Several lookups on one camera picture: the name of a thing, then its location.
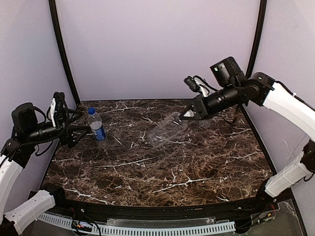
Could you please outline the clear unlabeled plastic bottle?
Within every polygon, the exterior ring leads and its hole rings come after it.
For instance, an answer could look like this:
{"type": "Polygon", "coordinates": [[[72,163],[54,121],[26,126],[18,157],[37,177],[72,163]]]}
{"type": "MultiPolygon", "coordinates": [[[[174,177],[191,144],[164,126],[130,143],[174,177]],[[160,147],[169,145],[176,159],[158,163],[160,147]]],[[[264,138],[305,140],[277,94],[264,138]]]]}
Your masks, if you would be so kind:
{"type": "Polygon", "coordinates": [[[161,147],[181,135],[188,124],[180,119],[179,112],[173,112],[148,133],[148,141],[153,147],[161,147]]]}

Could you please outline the white cap water bottle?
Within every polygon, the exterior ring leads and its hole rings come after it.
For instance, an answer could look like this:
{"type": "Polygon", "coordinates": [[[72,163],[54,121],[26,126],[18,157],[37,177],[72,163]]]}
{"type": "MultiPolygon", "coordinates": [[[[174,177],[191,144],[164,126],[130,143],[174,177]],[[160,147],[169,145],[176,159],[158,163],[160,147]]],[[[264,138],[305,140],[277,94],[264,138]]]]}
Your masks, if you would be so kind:
{"type": "Polygon", "coordinates": [[[199,120],[198,124],[200,127],[209,128],[211,126],[211,120],[210,119],[199,120]]]}

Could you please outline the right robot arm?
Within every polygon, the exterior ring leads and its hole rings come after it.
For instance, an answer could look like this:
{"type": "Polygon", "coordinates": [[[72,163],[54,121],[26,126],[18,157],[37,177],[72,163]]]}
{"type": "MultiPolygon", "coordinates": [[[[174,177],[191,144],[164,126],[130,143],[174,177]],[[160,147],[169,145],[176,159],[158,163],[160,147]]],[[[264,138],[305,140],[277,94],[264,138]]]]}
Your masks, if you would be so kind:
{"type": "Polygon", "coordinates": [[[282,82],[256,72],[246,78],[233,57],[227,57],[210,67],[221,90],[209,93],[210,86],[199,76],[188,76],[184,82],[198,96],[191,99],[181,112],[181,120],[210,119],[234,105],[250,101],[281,115],[310,140],[303,151],[283,170],[262,185],[259,197],[274,199],[284,190],[315,172],[315,110],[291,92],[282,82]]]}

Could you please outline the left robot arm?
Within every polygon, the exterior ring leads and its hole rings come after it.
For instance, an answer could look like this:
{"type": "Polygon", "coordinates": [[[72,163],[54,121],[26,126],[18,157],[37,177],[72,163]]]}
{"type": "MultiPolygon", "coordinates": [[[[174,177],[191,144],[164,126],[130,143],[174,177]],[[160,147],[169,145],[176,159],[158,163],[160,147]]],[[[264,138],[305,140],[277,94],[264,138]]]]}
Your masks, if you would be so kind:
{"type": "Polygon", "coordinates": [[[49,209],[65,205],[65,191],[53,184],[45,185],[34,196],[15,209],[4,208],[12,187],[35,146],[58,139],[63,145],[74,147],[88,133],[89,127],[73,125],[83,116],[81,111],[69,109],[64,101],[52,101],[44,121],[37,120],[42,111],[32,103],[18,106],[12,113],[13,130],[0,152],[0,234],[20,236],[38,217],[49,209]]]}

